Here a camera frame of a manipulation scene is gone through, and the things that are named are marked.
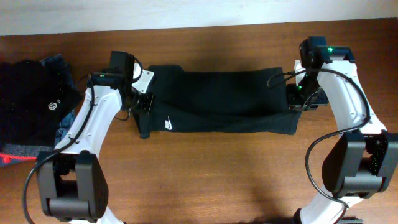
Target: black garment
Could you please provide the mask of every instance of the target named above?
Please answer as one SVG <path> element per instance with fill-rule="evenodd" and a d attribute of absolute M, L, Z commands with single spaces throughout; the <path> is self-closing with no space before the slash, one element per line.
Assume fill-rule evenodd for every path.
<path fill-rule="evenodd" d="M 149 116 L 139 117 L 141 138 L 151 131 L 294 134 L 301 112 L 290 110 L 285 85 L 267 88 L 281 68 L 253 72 L 184 72 L 150 66 L 155 95 Z"/>
<path fill-rule="evenodd" d="M 57 124 L 81 100 L 36 61 L 0 64 L 0 149 L 5 143 L 52 146 Z"/>

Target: black shorts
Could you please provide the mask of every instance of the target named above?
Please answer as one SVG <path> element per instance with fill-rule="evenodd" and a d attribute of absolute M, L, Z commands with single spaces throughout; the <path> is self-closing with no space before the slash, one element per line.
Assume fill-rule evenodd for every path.
<path fill-rule="evenodd" d="M 154 94 L 150 114 L 134 115 L 143 139 L 151 131 L 296 132 L 301 112 L 289 109 L 285 85 L 267 88 L 268 78 L 281 68 L 185 72 L 178 65 L 155 65 L 148 70 L 155 73 L 148 89 Z"/>

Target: table surface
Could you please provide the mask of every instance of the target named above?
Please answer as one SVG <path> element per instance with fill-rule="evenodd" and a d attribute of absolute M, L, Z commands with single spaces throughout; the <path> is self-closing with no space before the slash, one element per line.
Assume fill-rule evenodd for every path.
<path fill-rule="evenodd" d="M 62 53 L 74 80 L 106 68 L 110 52 L 134 54 L 145 67 L 179 64 L 188 71 L 293 69 L 299 44 L 324 35 L 347 45 L 356 57 L 368 100 L 390 133 L 398 132 L 398 20 L 303 22 L 195 29 L 129 30 L 0 37 L 8 62 Z M 316 190 L 305 173 L 307 147 L 335 131 L 329 106 L 305 112 L 297 133 L 152 133 L 139 138 L 133 119 L 114 120 L 100 163 L 109 186 L 109 206 L 127 223 L 236 223 L 291 217 Z M 315 148 L 310 160 L 321 184 L 324 158 L 337 138 Z M 33 162 L 0 169 L 2 223 L 25 223 L 22 184 Z M 36 179 L 28 204 L 38 223 L 56 223 L 40 209 Z M 347 212 L 365 223 L 396 223 L 398 172 L 386 192 Z"/>

